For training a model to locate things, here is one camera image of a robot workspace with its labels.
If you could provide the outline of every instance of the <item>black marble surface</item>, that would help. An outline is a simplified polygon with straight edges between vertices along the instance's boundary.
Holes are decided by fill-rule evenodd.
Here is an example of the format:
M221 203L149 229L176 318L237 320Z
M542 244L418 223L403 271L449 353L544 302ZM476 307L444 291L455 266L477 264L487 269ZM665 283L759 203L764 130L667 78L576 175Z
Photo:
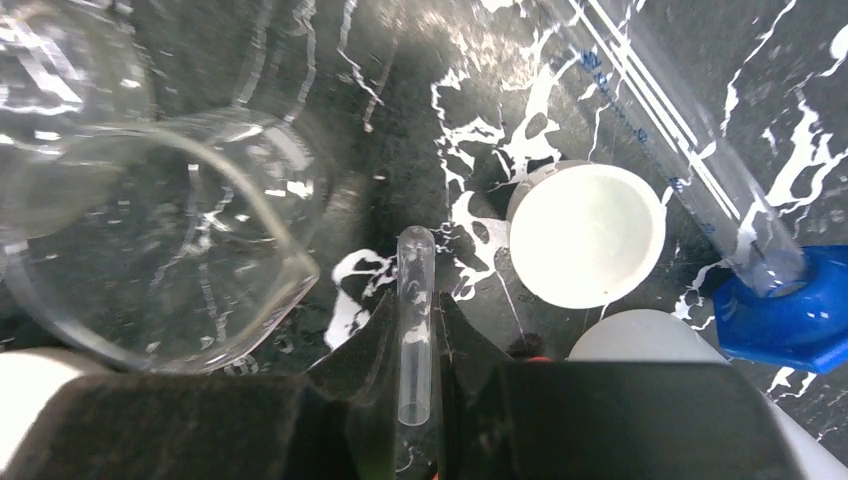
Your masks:
M338 162L319 234L322 278L231 374L299 372L364 324L394 288L396 236L433 230L437 283L506 348L522 333L563 358L602 315L673 312L715 340L709 293L729 275L680 203L651 276L605 309L546 305L506 248L506 203L528 171L613 163L665 185L597 94L571 80L563 31L534 0L135 0L161 117L243 104L315 126ZM848 240L848 3L636 0L633 15L727 127L799 243ZM0 293L0 350L55 342ZM848 462L848 367L826 376L734 361ZM421 450L409 446L410 464ZM399 459L401 466L405 463Z

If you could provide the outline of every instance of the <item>blue cylinder base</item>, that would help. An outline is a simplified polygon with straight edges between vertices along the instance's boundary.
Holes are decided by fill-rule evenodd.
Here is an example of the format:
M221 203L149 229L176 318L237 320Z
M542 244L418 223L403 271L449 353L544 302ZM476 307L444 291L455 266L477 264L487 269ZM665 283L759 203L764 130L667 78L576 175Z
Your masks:
M761 298L737 277L713 295L719 345L735 358L828 373L848 360L848 245L804 247L806 285Z

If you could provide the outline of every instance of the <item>white container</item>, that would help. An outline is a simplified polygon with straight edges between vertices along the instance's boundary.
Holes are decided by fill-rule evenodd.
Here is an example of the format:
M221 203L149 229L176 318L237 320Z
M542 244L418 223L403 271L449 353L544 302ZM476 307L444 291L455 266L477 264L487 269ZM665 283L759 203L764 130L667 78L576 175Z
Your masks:
M60 388L83 375L110 372L87 357L58 348L0 353L0 474Z
M533 172L515 189L506 219L524 286L564 308L627 295L651 273L665 242L665 210L647 182L580 160Z
M689 325L657 310L631 310L590 328L569 360L727 363ZM848 479L848 468L819 445L795 420L765 399L805 478Z

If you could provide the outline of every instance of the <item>test tube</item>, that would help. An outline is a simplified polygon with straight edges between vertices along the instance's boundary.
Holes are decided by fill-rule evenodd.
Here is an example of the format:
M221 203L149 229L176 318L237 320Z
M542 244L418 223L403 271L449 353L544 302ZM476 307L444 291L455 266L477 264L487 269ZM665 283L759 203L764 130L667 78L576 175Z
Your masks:
M400 383L398 421L415 427L430 418L432 356L430 304L436 270L436 242L424 227L413 226L398 238L400 310Z
M547 5L561 20L566 57L576 63L574 78L608 102L739 279L761 297L803 285L803 252L633 4Z

